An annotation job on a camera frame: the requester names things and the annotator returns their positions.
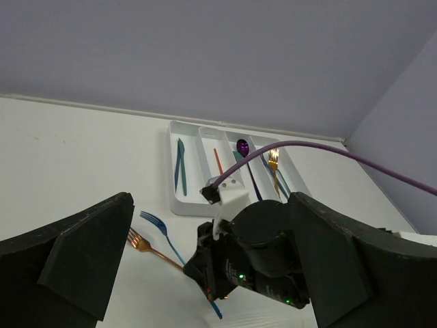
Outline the gold ornate fork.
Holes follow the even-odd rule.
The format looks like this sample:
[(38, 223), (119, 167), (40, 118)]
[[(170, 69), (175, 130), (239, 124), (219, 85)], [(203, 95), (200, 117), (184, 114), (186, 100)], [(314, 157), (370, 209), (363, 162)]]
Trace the gold ornate fork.
[(279, 183), (277, 178), (277, 169), (279, 164), (279, 149), (273, 148), (268, 152), (268, 164), (273, 172), (274, 188), (277, 195), (280, 196)]

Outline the dark blue metal fork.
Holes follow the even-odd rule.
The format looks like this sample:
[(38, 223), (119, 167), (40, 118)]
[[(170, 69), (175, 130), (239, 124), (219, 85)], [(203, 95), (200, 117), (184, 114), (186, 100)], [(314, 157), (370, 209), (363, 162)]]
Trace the dark blue metal fork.
[[(265, 168), (267, 169), (268, 173), (270, 174), (271, 178), (274, 180), (274, 171), (271, 168), (271, 166), (269, 165), (268, 161), (266, 160), (264, 155), (261, 155), (261, 160), (262, 163), (264, 164)], [(280, 190), (280, 192), (282, 193), (282, 195), (285, 198), (288, 198), (289, 193), (287, 192), (287, 189), (281, 184), (281, 181), (278, 180), (278, 190)]]

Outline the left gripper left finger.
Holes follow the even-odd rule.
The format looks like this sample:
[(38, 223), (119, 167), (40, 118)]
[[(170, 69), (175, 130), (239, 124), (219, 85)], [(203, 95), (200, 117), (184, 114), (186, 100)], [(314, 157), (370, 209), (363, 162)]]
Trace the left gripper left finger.
[(95, 327), (104, 319), (135, 209), (118, 193), (1, 242), (2, 327)]

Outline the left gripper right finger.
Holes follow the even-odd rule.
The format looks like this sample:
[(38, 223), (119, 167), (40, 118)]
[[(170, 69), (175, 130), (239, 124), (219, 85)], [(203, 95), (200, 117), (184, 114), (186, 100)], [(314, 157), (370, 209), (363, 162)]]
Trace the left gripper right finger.
[(304, 193), (288, 201), (318, 327), (435, 327), (436, 248), (342, 215)]

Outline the purple metal spoon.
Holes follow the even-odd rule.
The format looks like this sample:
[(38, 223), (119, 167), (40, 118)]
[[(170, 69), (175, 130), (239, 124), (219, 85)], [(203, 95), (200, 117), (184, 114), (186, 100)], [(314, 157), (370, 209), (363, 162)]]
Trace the purple metal spoon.
[[(250, 151), (250, 149), (249, 149), (249, 144), (248, 144), (248, 142), (247, 142), (246, 140), (244, 140), (244, 139), (239, 139), (239, 140), (236, 142), (236, 148), (237, 148), (238, 153), (242, 156), (242, 158), (245, 159), (245, 158), (249, 155), (249, 151)], [(252, 172), (252, 170), (251, 170), (251, 168), (250, 168), (249, 163), (247, 163), (246, 166), (247, 166), (247, 168), (248, 168), (248, 171), (249, 171), (249, 174), (250, 174), (250, 177), (251, 177), (252, 183), (253, 183), (253, 188), (254, 188), (254, 190), (255, 190), (255, 194), (256, 194), (256, 196), (257, 196), (257, 199), (258, 199), (259, 201), (262, 201), (263, 199), (262, 199), (261, 193), (260, 193), (260, 191), (259, 191), (259, 189), (258, 189), (258, 186), (257, 186), (256, 181), (255, 181), (255, 179), (254, 179), (253, 172)]]

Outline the orange chopstick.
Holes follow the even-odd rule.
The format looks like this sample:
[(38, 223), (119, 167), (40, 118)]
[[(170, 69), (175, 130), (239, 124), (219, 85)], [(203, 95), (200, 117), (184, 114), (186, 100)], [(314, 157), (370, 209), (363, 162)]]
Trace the orange chopstick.
[(216, 148), (214, 148), (214, 155), (215, 155), (215, 159), (216, 159), (216, 163), (217, 163), (217, 166), (218, 166), (219, 173), (221, 175), (221, 174), (223, 174), (223, 167), (221, 165), (221, 161), (220, 161), (220, 158), (219, 158), (219, 153), (218, 153), (218, 150)]

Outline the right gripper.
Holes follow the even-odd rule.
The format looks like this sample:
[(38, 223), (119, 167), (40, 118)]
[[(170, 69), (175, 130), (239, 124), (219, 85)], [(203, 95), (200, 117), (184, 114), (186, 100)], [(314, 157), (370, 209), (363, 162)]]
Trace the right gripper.
[(209, 301), (224, 299), (237, 287), (302, 309), (310, 302), (296, 253), (290, 206), (274, 200), (251, 204), (215, 241), (213, 224), (197, 228), (197, 248), (184, 265)]

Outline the iridescent rainbow fork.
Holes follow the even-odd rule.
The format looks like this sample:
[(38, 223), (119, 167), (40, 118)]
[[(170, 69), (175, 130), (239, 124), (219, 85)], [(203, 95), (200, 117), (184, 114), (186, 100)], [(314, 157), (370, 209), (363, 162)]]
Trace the iridescent rainbow fork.
[(284, 179), (284, 176), (283, 176), (283, 174), (281, 173), (280, 169), (277, 170), (277, 174), (279, 175), (279, 180), (281, 181), (281, 184), (282, 184), (282, 186), (283, 186), (283, 189), (286, 191), (287, 196), (289, 196), (290, 193), (291, 193), (291, 191), (290, 191), (290, 188), (288, 187), (287, 182), (286, 182), (286, 180)]

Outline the rose gold fork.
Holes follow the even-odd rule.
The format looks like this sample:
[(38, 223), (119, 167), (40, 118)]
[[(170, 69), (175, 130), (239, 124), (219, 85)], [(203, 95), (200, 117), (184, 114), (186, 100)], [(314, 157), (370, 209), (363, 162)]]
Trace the rose gold fork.
[(166, 255), (160, 253), (159, 251), (155, 250), (150, 242), (143, 238), (136, 230), (134, 230), (132, 227), (130, 227), (127, 241), (137, 250), (140, 252), (150, 252), (154, 254), (155, 256), (158, 256), (162, 260), (164, 260), (166, 263), (170, 264), (171, 266), (175, 267), (179, 271), (183, 271), (182, 266), (178, 263), (174, 262), (172, 259), (168, 258)]

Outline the blue plastic fork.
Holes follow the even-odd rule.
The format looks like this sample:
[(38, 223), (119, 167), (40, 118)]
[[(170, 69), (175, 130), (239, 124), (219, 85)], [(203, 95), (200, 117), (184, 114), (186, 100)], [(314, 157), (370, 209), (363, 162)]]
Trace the blue plastic fork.
[[(196, 229), (199, 224), (208, 222), (204, 217), (179, 217), (165, 214), (158, 223), (155, 219), (139, 214), (135, 218), (135, 229), (158, 252), (182, 266), (181, 258), (188, 260), (195, 248)], [(142, 260), (140, 266), (146, 269), (148, 264), (156, 266), (155, 269), (146, 269), (149, 278), (141, 278), (141, 282), (149, 283), (145, 288), (156, 297), (157, 303), (152, 307), (168, 312), (164, 318), (166, 323), (176, 320), (192, 320), (194, 326), (208, 326), (223, 322), (222, 312), (217, 305), (210, 305), (195, 282), (191, 281), (177, 267), (151, 252), (136, 256)]]

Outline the dark blue plastic knife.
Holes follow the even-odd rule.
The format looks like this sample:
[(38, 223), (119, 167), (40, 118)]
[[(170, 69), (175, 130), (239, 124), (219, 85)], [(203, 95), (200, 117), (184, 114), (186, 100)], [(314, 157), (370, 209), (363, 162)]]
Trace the dark blue plastic knife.
[(176, 158), (176, 164), (175, 164), (175, 171), (174, 171), (174, 189), (175, 192), (177, 191), (178, 188), (178, 180), (179, 180), (179, 172), (180, 172), (180, 162), (181, 162), (181, 155), (178, 152), (177, 154), (177, 158)]

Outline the teal plastic knife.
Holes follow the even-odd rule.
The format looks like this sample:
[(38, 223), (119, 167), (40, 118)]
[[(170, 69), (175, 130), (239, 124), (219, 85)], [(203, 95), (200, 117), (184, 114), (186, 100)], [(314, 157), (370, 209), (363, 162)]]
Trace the teal plastic knife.
[(186, 181), (186, 168), (185, 168), (185, 162), (184, 162), (185, 147), (184, 147), (183, 141), (180, 138), (178, 139), (178, 152), (181, 155), (179, 177), (182, 178), (183, 194), (184, 194), (184, 196), (187, 196), (188, 190), (187, 190), (187, 181)]

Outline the teal plastic spoon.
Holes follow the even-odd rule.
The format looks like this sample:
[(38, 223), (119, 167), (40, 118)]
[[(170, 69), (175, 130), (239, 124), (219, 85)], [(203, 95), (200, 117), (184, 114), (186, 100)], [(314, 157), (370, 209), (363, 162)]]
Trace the teal plastic spoon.
[(237, 163), (243, 159), (243, 156), (238, 151), (233, 151), (233, 155)]

